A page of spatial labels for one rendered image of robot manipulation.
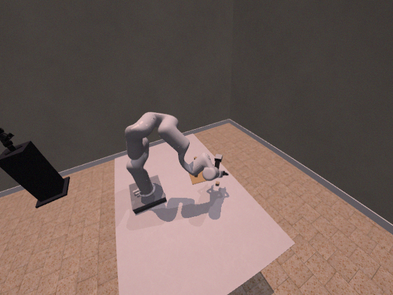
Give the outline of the orange flat mat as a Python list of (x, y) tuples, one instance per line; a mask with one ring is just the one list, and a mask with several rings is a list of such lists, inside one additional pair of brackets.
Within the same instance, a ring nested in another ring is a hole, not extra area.
[[(202, 171), (202, 172), (203, 172), (203, 171)], [(192, 184), (197, 184), (197, 183), (201, 183), (201, 182), (206, 181), (206, 180), (203, 178), (202, 172), (198, 174), (198, 177), (194, 177), (194, 176), (192, 176), (191, 174), (189, 174), (189, 175), (190, 175), (190, 179), (191, 179), (191, 181), (192, 181)]]

